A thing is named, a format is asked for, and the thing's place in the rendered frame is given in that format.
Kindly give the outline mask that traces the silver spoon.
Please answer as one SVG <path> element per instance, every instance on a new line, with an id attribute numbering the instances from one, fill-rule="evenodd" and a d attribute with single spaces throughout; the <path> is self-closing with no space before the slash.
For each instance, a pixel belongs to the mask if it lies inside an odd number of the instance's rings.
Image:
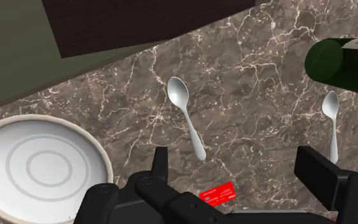
<path id="1" fill-rule="evenodd" d="M 339 102 L 336 92 L 330 91 L 322 102 L 322 112 L 332 121 L 331 146 L 329 152 L 329 160 L 332 163 L 338 161 L 338 145 L 336 138 L 336 117 L 338 114 Z"/>
<path id="2" fill-rule="evenodd" d="M 171 77 L 167 83 L 167 93 L 171 103 L 177 106 L 179 109 L 182 110 L 184 117 L 187 121 L 189 134 L 191 136 L 191 142 L 193 144 L 193 148 L 195 154 L 199 160 L 206 159 L 206 152 L 203 147 L 203 144 L 196 133 L 195 128 L 190 120 L 188 111 L 187 111 L 187 103 L 189 100 L 189 92 L 184 84 L 184 82 L 178 77 Z"/>

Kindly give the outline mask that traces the white round plate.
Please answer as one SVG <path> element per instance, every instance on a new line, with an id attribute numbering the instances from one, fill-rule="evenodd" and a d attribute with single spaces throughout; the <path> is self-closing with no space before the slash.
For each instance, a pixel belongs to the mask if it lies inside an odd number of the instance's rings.
<path id="1" fill-rule="evenodd" d="M 0 218 L 13 224 L 72 224 L 86 191 L 113 169 L 85 129 L 48 115 L 0 120 Z"/>

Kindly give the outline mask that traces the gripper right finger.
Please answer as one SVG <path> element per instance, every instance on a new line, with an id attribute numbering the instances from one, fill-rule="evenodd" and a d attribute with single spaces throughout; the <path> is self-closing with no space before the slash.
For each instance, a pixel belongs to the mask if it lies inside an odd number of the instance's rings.
<path id="1" fill-rule="evenodd" d="M 299 146 L 296 177 L 328 210 L 336 224 L 358 224 L 358 172 L 339 168 L 310 146 Z"/>

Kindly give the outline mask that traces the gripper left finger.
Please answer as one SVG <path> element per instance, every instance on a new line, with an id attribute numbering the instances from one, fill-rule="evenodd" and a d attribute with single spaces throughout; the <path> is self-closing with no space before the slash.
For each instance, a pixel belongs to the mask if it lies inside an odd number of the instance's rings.
<path id="1" fill-rule="evenodd" d="M 135 181 L 136 194 L 151 206 L 166 224 L 228 224 L 228 218 L 196 195 L 179 193 L 167 184 L 168 149 L 155 150 L 151 173 Z M 90 187 L 73 224 L 108 224 L 119 201 L 119 188 L 112 183 Z"/>

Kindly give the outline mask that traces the dark green bottle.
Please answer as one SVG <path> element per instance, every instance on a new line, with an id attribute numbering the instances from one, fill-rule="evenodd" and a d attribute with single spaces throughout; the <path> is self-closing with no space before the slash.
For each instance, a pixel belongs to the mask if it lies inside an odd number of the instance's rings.
<path id="1" fill-rule="evenodd" d="M 326 38 L 311 47 L 305 71 L 314 81 L 358 93 L 358 38 Z"/>

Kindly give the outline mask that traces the red card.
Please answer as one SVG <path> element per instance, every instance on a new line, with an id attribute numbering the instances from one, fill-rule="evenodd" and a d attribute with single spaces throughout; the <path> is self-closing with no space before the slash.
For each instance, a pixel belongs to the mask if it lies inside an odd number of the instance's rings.
<path id="1" fill-rule="evenodd" d="M 199 194 L 199 197 L 211 206 L 217 206 L 235 199 L 236 193 L 232 182 L 227 182 Z"/>

